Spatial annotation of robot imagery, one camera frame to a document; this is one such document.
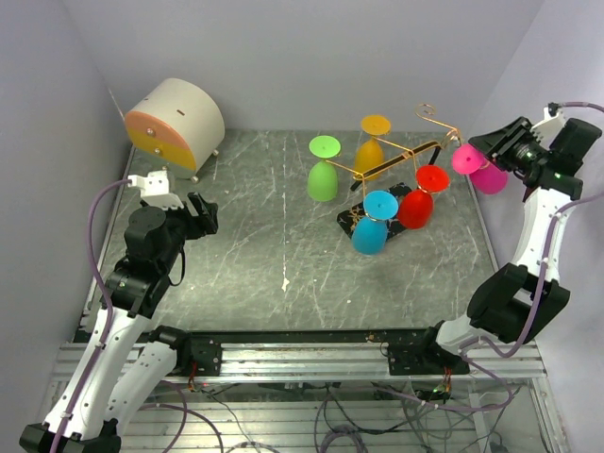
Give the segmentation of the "pink wine glass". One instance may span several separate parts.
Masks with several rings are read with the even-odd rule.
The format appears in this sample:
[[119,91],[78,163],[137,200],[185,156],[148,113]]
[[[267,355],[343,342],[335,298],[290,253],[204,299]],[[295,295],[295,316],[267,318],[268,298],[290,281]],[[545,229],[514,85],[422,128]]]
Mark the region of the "pink wine glass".
[[451,165],[458,174],[468,176],[481,193],[500,193],[508,182],[508,174],[499,170],[469,143],[453,153]]

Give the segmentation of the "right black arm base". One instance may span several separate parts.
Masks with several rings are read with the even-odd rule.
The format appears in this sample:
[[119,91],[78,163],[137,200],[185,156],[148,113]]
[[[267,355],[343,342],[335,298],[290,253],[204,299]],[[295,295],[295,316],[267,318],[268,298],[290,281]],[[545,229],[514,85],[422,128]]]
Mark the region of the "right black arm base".
[[467,375],[469,365],[436,343],[438,329],[388,329],[383,342],[391,376]]

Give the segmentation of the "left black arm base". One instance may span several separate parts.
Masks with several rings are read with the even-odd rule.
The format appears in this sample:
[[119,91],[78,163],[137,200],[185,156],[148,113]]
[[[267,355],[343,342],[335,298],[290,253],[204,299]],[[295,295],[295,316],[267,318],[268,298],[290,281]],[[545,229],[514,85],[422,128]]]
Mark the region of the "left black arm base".
[[176,365],[170,372],[180,377],[218,377],[223,357],[221,344],[211,337],[175,327],[159,326],[149,334],[148,342],[167,344],[176,352]]

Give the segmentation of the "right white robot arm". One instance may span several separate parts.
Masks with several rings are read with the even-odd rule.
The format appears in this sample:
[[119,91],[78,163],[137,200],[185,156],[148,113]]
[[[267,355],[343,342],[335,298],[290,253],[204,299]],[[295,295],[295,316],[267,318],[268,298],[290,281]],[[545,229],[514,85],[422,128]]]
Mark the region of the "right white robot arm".
[[510,344],[508,358],[531,341],[567,305],[560,283],[560,252],[566,224],[584,203],[577,172],[601,137],[599,127],[567,119],[557,106],[542,121],[526,117],[470,138],[453,154],[453,169],[482,193],[498,193],[515,175],[525,186],[524,220],[512,260],[484,281],[465,315],[433,328],[434,338],[415,352],[417,365],[433,374],[449,358],[479,342]]

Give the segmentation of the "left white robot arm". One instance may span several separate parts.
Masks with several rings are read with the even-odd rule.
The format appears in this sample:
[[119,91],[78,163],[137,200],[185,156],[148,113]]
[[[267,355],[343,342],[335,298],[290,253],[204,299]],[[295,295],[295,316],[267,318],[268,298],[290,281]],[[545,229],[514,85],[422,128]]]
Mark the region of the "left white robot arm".
[[25,427],[26,452],[117,452],[132,417],[167,375],[192,365],[189,333],[174,327],[152,331],[136,362],[124,365],[148,329],[187,241],[218,230],[218,206],[199,193],[163,209],[144,201],[131,213],[126,252],[108,276],[104,300],[85,352],[55,407],[43,422]]

